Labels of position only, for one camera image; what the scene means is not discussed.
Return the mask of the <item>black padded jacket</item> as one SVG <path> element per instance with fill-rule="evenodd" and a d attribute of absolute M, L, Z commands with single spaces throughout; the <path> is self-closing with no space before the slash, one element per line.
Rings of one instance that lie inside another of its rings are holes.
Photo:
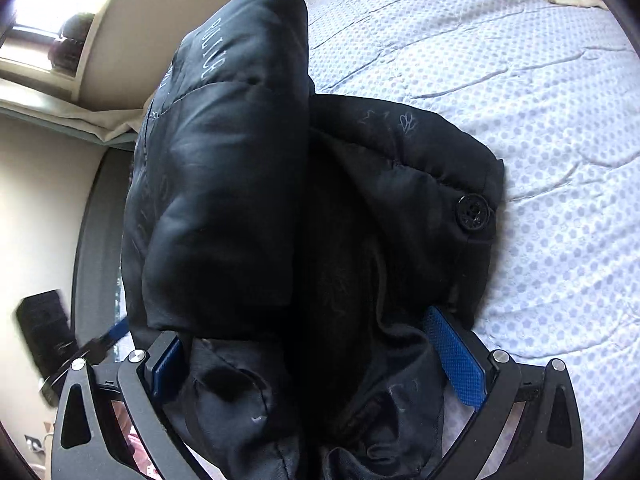
<path fill-rule="evenodd" d="M 145 115 L 129 326 L 186 344 L 166 413 L 229 479 L 423 479 L 442 456 L 431 307 L 471 326 L 503 162 L 437 114 L 319 94 L 304 0 L 231 0 Z"/>

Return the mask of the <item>dark grey bed headboard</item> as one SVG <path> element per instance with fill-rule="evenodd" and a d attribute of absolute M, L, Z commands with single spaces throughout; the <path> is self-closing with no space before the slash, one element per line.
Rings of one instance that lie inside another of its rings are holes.
<path fill-rule="evenodd" d="M 110 148 L 94 176 L 76 248 L 70 326 L 78 344 L 116 323 L 122 222 L 132 154 Z"/>

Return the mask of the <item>beige curtain left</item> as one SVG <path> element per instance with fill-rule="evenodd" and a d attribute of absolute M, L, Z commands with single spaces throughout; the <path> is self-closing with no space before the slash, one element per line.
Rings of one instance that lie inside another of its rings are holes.
<path fill-rule="evenodd" d="M 107 148 L 131 150 L 144 112 L 144 108 L 95 112 L 16 82 L 1 81 L 2 115 Z"/>

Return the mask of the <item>dark jar on windowsill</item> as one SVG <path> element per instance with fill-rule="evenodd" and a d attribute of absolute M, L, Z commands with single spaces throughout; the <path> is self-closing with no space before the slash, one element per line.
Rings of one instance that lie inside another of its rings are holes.
<path fill-rule="evenodd" d="M 48 51 L 48 59 L 55 70 L 76 73 L 84 43 L 70 38 L 58 38 Z"/>
<path fill-rule="evenodd" d="M 93 13 L 77 13 L 64 22 L 58 36 L 83 44 L 89 35 L 93 20 Z"/>

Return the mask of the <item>white quilted bed sheet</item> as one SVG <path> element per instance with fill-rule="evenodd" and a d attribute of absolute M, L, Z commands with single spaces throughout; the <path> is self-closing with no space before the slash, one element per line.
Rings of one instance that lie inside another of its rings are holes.
<path fill-rule="evenodd" d="M 306 0 L 322 93 L 444 116 L 506 166 L 475 333 L 562 359 L 596 478 L 639 415 L 639 59 L 614 16 L 547 0 Z"/>

